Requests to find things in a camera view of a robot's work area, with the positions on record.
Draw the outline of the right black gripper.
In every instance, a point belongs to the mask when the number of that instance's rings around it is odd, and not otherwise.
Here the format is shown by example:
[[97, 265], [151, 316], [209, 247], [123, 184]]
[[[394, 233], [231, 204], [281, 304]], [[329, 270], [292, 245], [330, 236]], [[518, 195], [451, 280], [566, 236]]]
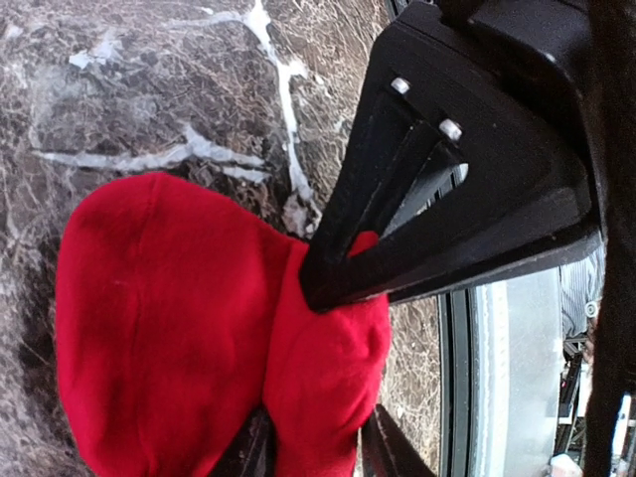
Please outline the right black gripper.
[[299, 274], [316, 311], [635, 244], [635, 5], [409, 6], [372, 49]]

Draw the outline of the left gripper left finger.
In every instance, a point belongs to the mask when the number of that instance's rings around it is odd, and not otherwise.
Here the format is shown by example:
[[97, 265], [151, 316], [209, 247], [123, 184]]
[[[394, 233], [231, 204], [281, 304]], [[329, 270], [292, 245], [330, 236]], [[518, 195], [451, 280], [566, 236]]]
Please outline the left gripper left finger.
[[275, 434], [265, 409], [254, 410], [211, 471], [211, 477], [272, 477]]

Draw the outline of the red Santa sock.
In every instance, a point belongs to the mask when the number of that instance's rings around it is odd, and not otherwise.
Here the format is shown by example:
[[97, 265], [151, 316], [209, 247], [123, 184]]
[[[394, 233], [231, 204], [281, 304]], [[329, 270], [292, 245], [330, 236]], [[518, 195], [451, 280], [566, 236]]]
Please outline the red Santa sock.
[[166, 173], [74, 210], [56, 282], [60, 398], [100, 476], [206, 476], [264, 407], [278, 476], [349, 476], [379, 393], [389, 302], [313, 312], [304, 242]]

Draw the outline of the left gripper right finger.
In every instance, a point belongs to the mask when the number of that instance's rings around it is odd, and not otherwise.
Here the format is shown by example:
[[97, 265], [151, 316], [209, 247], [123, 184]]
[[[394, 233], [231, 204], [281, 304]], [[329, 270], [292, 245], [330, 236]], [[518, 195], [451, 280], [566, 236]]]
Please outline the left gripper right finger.
[[435, 477], [380, 403], [363, 425], [361, 438], [364, 476]]

